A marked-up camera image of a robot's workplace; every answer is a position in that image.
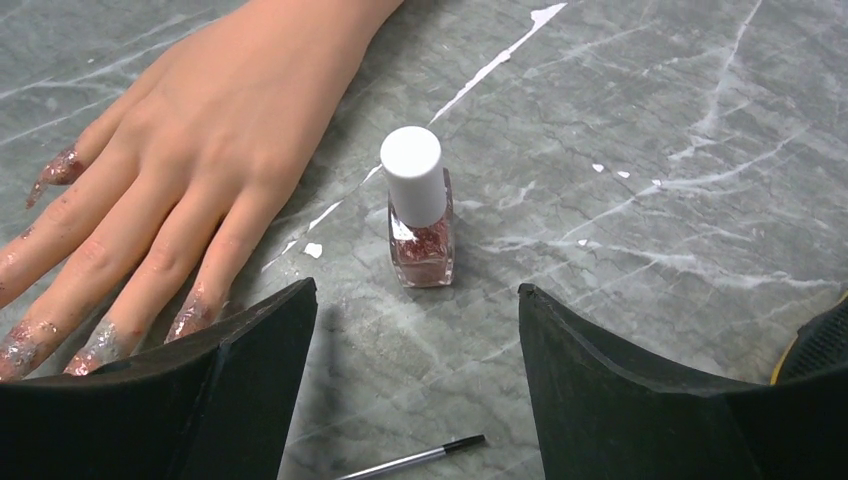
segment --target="finger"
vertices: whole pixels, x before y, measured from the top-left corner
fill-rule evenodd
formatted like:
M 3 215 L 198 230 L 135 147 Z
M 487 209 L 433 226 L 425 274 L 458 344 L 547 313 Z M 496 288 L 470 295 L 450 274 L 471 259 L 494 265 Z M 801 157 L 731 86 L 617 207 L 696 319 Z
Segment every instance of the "finger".
M 49 185 L 70 185 L 94 163 L 112 139 L 124 115 L 153 90 L 167 63 L 167 57 L 163 55 L 148 67 L 123 95 L 83 130 L 73 145 L 62 149 L 41 170 L 27 196 L 26 208 L 32 208 Z
M 168 215 L 150 251 L 65 369 L 87 375 L 101 365 L 126 358 L 177 294 L 203 256 L 215 227 L 229 207 L 220 189 L 189 190 Z
M 21 320 L 22 333 L 7 336 L 7 355 L 0 353 L 0 371 L 18 377 L 29 374 L 79 327 L 150 246 L 179 196 L 173 184 L 173 180 L 154 174 L 136 179 L 71 254 L 50 288 L 33 302 Z M 38 328 L 44 324 L 50 328 Z
M 97 227 L 137 177 L 138 162 L 113 146 L 31 227 L 0 249 L 0 308 L 70 255 Z
M 171 325 L 165 343 L 214 322 L 230 286 L 282 208 L 279 195 L 258 190 L 242 193 L 206 250 L 194 285 Z

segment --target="white bottle cap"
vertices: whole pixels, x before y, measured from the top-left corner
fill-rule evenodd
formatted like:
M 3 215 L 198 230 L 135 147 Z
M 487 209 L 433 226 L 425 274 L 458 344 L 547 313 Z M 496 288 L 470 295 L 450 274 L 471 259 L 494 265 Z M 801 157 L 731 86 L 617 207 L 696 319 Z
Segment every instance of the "white bottle cap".
M 438 222 L 447 208 L 439 139 L 426 128 L 403 127 L 390 133 L 380 161 L 398 219 L 423 228 Z

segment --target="pen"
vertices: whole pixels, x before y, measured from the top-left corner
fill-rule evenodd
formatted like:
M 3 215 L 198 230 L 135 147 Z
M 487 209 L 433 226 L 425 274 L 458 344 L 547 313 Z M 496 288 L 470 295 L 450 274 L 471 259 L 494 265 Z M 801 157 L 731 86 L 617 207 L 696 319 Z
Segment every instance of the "pen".
M 463 438 L 454 442 L 446 443 L 440 447 L 432 448 L 403 458 L 398 458 L 397 460 L 392 460 L 391 462 L 386 462 L 382 465 L 362 470 L 361 472 L 351 473 L 350 475 L 339 477 L 336 480 L 360 480 L 362 478 L 376 477 L 377 475 L 393 472 L 401 468 L 445 457 L 474 445 L 479 445 L 485 441 L 486 437 L 484 435 L 475 435 L 473 437 Z

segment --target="wrist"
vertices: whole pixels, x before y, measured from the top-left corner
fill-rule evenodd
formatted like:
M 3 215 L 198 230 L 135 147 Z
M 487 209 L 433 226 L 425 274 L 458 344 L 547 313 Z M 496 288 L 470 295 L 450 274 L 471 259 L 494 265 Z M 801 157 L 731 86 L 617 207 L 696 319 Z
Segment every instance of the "wrist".
M 371 42 L 403 0 L 248 0 L 245 8 L 265 18 L 315 15 L 347 41 Z

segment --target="nail polish smudge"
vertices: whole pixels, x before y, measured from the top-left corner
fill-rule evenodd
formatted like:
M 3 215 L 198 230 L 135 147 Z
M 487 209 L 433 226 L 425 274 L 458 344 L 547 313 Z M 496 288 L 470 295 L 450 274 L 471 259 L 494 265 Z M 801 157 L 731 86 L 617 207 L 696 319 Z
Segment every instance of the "nail polish smudge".
M 130 352 L 124 340 L 115 324 L 108 317 L 104 318 L 91 332 L 88 342 L 68 362 L 65 373 L 88 375 L 107 363 L 128 357 Z
M 36 366 L 38 351 L 39 345 L 30 326 L 20 323 L 12 328 L 0 342 L 0 382 L 27 376 Z
M 27 197 L 26 207 L 32 208 L 44 195 L 48 185 L 70 185 L 85 171 L 75 147 L 68 147 L 41 171 Z
M 171 330 L 165 337 L 165 343 L 173 342 L 178 338 L 191 335 L 212 325 L 215 317 L 212 315 L 209 306 L 200 299 L 201 293 L 202 290 L 192 293 L 186 299 L 183 308 L 177 314 L 174 323 L 171 324 Z

